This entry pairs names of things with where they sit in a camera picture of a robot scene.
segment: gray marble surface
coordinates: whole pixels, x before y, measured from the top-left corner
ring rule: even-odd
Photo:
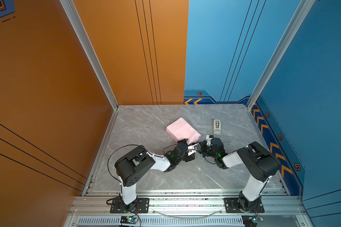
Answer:
[[[117,148],[127,144],[138,144],[144,145],[150,152],[163,154],[165,147],[176,144],[165,129],[180,117],[202,135],[199,141],[212,134],[213,120],[220,119],[221,135],[216,137],[224,143],[227,153],[253,141],[260,142],[243,104],[120,106],[109,143],[95,174],[93,190],[120,190],[118,182],[109,175],[106,166],[108,157]],[[134,148],[135,146],[122,148],[111,157],[109,169],[114,176],[115,161]],[[211,157],[208,157],[208,160],[214,162]],[[243,188],[249,175],[243,164],[223,170],[208,163],[202,155],[196,153],[195,160],[181,162],[171,172],[149,170],[137,183],[137,190]],[[273,176],[266,187],[281,188],[278,175]]]

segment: pink box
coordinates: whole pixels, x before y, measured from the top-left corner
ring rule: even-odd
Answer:
[[[194,128],[192,128],[192,126],[188,124],[188,122],[186,122],[183,117],[170,124],[167,127],[166,132],[176,142],[182,139],[188,139],[188,145],[196,143],[201,138],[201,134],[198,133]]]

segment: aluminum frame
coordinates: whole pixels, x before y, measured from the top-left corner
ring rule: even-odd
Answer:
[[[298,224],[301,227],[314,227],[310,217],[308,215],[296,215]]]
[[[118,196],[120,191],[87,191],[86,196]],[[242,188],[232,189],[168,189],[168,190],[138,190],[138,196],[238,196]],[[264,188],[261,195],[287,196],[284,188]]]
[[[86,193],[87,193],[87,191],[89,189],[89,186],[91,184],[91,180],[95,176],[95,173],[96,173],[96,171],[99,168],[101,157],[104,155],[104,151],[106,149],[107,143],[109,142],[110,135],[111,135],[111,132],[112,132],[112,128],[114,127],[117,114],[118,114],[118,110],[114,110],[112,112],[109,124],[107,125],[107,129],[106,129],[104,137],[103,137],[103,139],[101,141],[100,148],[97,151],[95,160],[93,161],[93,164],[92,164],[92,167],[91,167],[91,171],[90,171],[90,173],[89,173],[89,175],[87,177],[85,186],[84,186],[84,188],[82,190],[82,193],[81,193],[81,196],[86,196]]]
[[[294,38],[294,35],[297,33],[303,20],[305,19],[310,8],[312,7],[314,1],[315,0],[301,0],[301,2],[299,3],[291,21],[289,22],[286,30],[284,31],[282,38],[280,39],[277,45],[277,48],[275,49],[272,57],[270,58],[264,72],[262,73],[258,83],[256,84],[254,88],[253,93],[250,96],[249,101],[246,104],[246,107],[248,108],[248,110],[251,110],[257,98],[261,94],[262,90],[264,89],[265,85],[270,79],[270,76],[273,74],[275,68],[277,67],[280,59],[282,58],[286,49],[288,48],[289,44]]]
[[[109,100],[113,110],[118,109],[118,103],[114,96],[114,93],[111,90],[109,81],[106,78],[105,72],[102,69],[99,59],[97,58],[96,52],[91,44],[90,38],[87,35],[86,29],[82,24],[81,18],[78,15],[76,7],[72,0],[59,0],[63,6],[64,11],[67,14],[69,21],[72,24],[74,31],[82,45],[83,50],[85,51],[88,60],[90,61],[93,70],[96,73],[98,80],[104,92],[106,94],[107,99]]]
[[[147,196],[149,213],[142,216],[162,213],[173,216],[206,216],[214,212],[216,216],[240,215],[226,213],[224,198],[230,196]],[[69,216],[77,215],[119,215],[110,213],[111,206],[106,201],[113,197],[76,197]],[[298,196],[263,196],[265,215],[307,215]]]

